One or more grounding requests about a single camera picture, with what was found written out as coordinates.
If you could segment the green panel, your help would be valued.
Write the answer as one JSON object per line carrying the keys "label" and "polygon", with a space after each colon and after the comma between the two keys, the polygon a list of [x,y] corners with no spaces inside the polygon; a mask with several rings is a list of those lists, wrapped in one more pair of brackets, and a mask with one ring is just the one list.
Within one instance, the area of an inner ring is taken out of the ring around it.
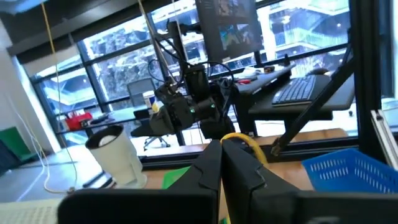
{"label": "green panel", "polygon": [[32,157],[32,152],[25,144],[16,127],[0,130],[0,140],[20,161],[26,161]]}

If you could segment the silver aluminium extrusion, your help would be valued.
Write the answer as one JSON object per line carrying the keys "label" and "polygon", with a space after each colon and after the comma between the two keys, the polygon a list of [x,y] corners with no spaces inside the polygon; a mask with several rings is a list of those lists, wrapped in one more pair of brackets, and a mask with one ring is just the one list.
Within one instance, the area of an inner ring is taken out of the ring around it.
{"label": "silver aluminium extrusion", "polygon": [[382,110],[371,110],[371,121],[386,161],[398,171],[398,145],[384,117]]}

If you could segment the black computer monitor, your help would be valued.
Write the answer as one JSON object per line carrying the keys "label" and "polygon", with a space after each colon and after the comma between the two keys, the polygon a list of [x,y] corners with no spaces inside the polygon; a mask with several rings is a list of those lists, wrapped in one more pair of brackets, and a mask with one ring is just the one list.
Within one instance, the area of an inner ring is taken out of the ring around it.
{"label": "black computer monitor", "polygon": [[262,49],[256,0],[195,0],[208,60],[227,62]]}

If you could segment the red plastic bin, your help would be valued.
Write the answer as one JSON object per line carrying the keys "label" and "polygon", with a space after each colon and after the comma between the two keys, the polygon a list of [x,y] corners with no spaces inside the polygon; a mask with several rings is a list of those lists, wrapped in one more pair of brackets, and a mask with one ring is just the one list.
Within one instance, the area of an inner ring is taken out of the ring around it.
{"label": "red plastic bin", "polygon": [[87,127],[93,119],[91,113],[88,112],[77,113],[76,111],[72,111],[67,113],[65,116],[65,125],[68,131],[77,131]]}

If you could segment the white cup with black rim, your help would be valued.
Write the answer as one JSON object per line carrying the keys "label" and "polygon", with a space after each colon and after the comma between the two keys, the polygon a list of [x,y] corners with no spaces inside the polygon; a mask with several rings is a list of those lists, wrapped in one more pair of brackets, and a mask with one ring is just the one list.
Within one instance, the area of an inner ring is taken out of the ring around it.
{"label": "white cup with black rim", "polygon": [[114,187],[142,189],[146,186],[147,176],[142,172],[136,148],[123,126],[112,125],[94,133],[85,147],[100,167],[111,175]]}

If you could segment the blue plastic basket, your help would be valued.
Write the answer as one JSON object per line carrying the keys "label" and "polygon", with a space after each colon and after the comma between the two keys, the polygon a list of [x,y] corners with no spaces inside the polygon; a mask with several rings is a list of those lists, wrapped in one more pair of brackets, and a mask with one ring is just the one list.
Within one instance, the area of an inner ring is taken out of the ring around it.
{"label": "blue plastic basket", "polygon": [[398,194],[398,171],[356,148],[306,159],[302,165],[317,191]]}

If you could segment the black standing desk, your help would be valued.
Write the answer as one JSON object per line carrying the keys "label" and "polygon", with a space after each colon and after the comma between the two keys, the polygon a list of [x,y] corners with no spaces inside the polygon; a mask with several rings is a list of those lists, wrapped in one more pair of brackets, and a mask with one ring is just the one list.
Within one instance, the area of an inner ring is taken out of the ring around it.
{"label": "black standing desk", "polygon": [[[283,121],[286,125],[292,124],[299,114],[304,112],[305,107],[309,106],[318,97],[326,85],[331,81],[332,75],[315,75],[316,83],[313,92],[313,99],[310,103],[302,105],[273,106],[274,95],[293,78],[291,69],[294,64],[288,65],[272,73],[262,73],[247,85],[238,85],[238,92],[234,97],[233,105],[236,109],[236,119],[241,131],[250,132],[251,125],[255,121]],[[315,113],[314,120],[332,120],[333,111],[347,110],[350,108],[354,99],[354,79],[349,78],[347,82],[338,89],[337,94],[332,95],[326,105]]]}

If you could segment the black computer keyboard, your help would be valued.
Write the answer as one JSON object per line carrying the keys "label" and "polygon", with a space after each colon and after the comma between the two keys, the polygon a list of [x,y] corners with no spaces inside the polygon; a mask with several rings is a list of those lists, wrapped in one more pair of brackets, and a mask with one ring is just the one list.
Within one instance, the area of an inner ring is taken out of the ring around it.
{"label": "black computer keyboard", "polygon": [[310,103],[316,79],[315,75],[292,79],[274,95],[272,105],[276,107]]}

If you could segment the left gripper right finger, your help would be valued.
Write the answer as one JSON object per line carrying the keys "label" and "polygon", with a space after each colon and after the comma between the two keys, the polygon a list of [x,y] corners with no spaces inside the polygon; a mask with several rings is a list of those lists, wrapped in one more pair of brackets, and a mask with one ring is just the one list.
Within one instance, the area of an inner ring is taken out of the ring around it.
{"label": "left gripper right finger", "polygon": [[232,224],[398,224],[398,194],[300,190],[235,143],[222,143]]}

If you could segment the dark window frame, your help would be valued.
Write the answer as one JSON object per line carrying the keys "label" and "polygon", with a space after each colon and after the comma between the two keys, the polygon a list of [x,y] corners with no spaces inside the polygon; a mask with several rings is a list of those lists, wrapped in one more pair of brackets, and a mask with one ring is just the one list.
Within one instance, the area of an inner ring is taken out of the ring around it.
{"label": "dark window frame", "polygon": [[[156,50],[150,32],[167,33],[167,23],[199,21],[195,0],[150,0],[119,12],[112,24],[95,24],[17,56],[36,87],[48,117],[60,112],[94,112],[131,107],[127,84],[151,78],[159,85],[164,75],[178,75],[174,50],[164,42]],[[285,55],[294,57],[293,77],[315,68],[335,70],[343,60],[349,27],[349,0],[283,0],[257,10],[262,49],[211,68],[226,73]]]}

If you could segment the grey office chair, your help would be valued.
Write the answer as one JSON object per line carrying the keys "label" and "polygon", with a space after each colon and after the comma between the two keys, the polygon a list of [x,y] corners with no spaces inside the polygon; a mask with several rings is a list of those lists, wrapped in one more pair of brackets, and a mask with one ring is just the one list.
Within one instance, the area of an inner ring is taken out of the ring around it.
{"label": "grey office chair", "polygon": [[148,146],[156,139],[160,141],[161,146],[170,147],[170,144],[161,135],[150,133],[150,117],[159,111],[156,105],[156,97],[154,94],[155,85],[151,78],[143,78],[127,84],[127,90],[134,107],[134,117],[140,126],[134,128],[130,135],[132,137],[144,137],[144,151],[148,150]]}

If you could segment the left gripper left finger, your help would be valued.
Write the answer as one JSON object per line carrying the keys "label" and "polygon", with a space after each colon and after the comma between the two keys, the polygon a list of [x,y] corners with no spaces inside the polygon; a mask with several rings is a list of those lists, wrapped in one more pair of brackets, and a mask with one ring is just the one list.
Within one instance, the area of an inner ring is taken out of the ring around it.
{"label": "left gripper left finger", "polygon": [[222,146],[209,143],[167,189],[79,190],[63,199],[58,224],[218,224]]}

